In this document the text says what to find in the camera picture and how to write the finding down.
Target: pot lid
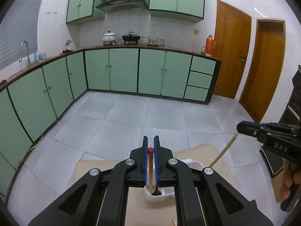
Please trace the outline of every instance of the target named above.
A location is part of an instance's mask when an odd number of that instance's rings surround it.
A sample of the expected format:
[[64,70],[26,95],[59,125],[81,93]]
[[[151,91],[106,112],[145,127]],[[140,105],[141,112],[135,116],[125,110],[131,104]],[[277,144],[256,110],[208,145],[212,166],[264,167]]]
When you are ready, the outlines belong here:
[[111,31],[108,31],[107,33],[104,33],[103,35],[105,36],[105,35],[115,35],[115,34]]
[[124,36],[139,36],[139,35],[135,35],[135,34],[133,33],[133,31],[131,31],[129,34],[124,35]]

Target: orange thermos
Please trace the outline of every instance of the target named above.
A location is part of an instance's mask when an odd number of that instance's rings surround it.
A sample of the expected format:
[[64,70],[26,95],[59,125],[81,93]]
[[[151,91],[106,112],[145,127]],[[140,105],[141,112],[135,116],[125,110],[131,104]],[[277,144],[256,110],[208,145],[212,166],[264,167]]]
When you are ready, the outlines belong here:
[[215,41],[212,35],[208,36],[206,39],[205,53],[212,54],[212,50],[215,48]]

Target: metal bolt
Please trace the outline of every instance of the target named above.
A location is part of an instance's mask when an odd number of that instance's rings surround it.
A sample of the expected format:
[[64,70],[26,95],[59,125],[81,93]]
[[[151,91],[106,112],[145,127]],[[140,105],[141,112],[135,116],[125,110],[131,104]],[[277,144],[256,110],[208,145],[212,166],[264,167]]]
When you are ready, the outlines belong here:
[[204,169],[204,173],[206,173],[207,175],[211,175],[213,173],[213,169],[210,167],[206,167]]
[[89,173],[90,173],[91,176],[96,176],[96,175],[99,174],[99,170],[97,168],[93,168],[93,169],[90,170]]
[[178,160],[175,159],[175,158],[171,158],[171,159],[168,160],[168,163],[171,164],[171,165],[175,165],[175,164],[178,163]]
[[135,163],[135,161],[133,159],[127,159],[125,161],[125,163],[130,166],[130,165],[133,165]]

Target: countertop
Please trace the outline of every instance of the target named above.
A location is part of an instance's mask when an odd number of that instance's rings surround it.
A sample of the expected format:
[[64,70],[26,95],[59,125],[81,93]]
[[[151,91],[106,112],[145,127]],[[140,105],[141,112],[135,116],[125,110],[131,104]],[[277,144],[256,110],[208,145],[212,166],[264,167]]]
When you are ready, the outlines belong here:
[[206,58],[206,59],[210,59],[210,60],[214,60],[214,61],[221,61],[220,59],[217,59],[217,58],[214,58],[214,57],[203,56],[203,55],[201,55],[200,52],[185,50],[185,49],[181,49],[181,48],[173,48],[173,47],[152,47],[152,46],[146,46],[146,45],[114,45],[114,46],[109,45],[109,46],[83,47],[83,48],[75,49],[72,52],[60,53],[56,56],[47,58],[47,59],[43,60],[42,62],[36,63],[36,64],[22,70],[21,72],[17,73],[13,77],[9,78],[5,84],[1,85],[0,86],[0,92],[2,92],[3,89],[5,89],[6,87],[11,85],[16,80],[23,77],[24,75],[26,75],[26,74],[28,74],[28,73],[30,73],[30,72],[38,69],[38,68],[41,68],[44,65],[49,64],[49,63],[51,63],[55,60],[58,60],[60,58],[63,58],[63,57],[66,57],[68,55],[72,55],[72,54],[75,54],[75,53],[79,53],[79,52],[82,52],[82,51],[87,51],[87,50],[113,49],[113,48],[137,48],[137,49],[140,48],[140,49],[163,50],[163,51],[176,52],[176,53],[185,53],[185,54],[198,56],[198,57],[202,57],[202,58]]

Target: sink faucet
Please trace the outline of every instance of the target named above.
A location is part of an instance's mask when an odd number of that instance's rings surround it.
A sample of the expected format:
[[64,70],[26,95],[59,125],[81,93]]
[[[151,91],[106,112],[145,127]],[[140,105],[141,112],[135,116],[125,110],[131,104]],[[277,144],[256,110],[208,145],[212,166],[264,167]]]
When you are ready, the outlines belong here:
[[19,62],[22,62],[22,48],[23,48],[23,43],[26,44],[26,52],[27,52],[27,66],[29,67],[30,66],[30,60],[29,60],[29,53],[28,53],[28,43],[27,41],[23,41],[22,44],[21,44],[21,54],[20,54],[20,59],[19,59]]

